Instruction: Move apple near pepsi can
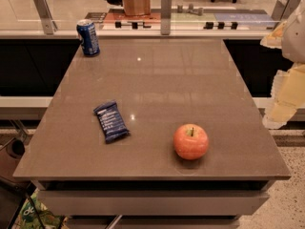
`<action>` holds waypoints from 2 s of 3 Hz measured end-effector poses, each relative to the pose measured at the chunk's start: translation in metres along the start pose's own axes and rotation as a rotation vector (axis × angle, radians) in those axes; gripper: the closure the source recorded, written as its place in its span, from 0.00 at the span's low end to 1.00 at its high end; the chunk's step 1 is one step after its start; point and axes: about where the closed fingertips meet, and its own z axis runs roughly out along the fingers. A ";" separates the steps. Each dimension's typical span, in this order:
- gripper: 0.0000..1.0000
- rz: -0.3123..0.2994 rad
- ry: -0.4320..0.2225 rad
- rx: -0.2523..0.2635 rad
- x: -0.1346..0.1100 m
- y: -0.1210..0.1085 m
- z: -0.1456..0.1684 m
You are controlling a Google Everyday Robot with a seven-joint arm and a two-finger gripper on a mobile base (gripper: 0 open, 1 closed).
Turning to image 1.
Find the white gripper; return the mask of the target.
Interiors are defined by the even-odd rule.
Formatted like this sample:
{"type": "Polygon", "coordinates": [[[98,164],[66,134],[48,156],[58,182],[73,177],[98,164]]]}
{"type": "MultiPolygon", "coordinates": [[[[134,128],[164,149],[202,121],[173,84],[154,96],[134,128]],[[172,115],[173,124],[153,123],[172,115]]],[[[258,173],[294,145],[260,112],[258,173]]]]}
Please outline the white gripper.
{"type": "Polygon", "coordinates": [[[293,61],[287,71],[278,70],[271,90],[271,102],[263,116],[263,125],[279,129],[305,104],[305,1],[302,0],[286,21],[264,36],[260,45],[282,49],[282,55],[293,61]]]}

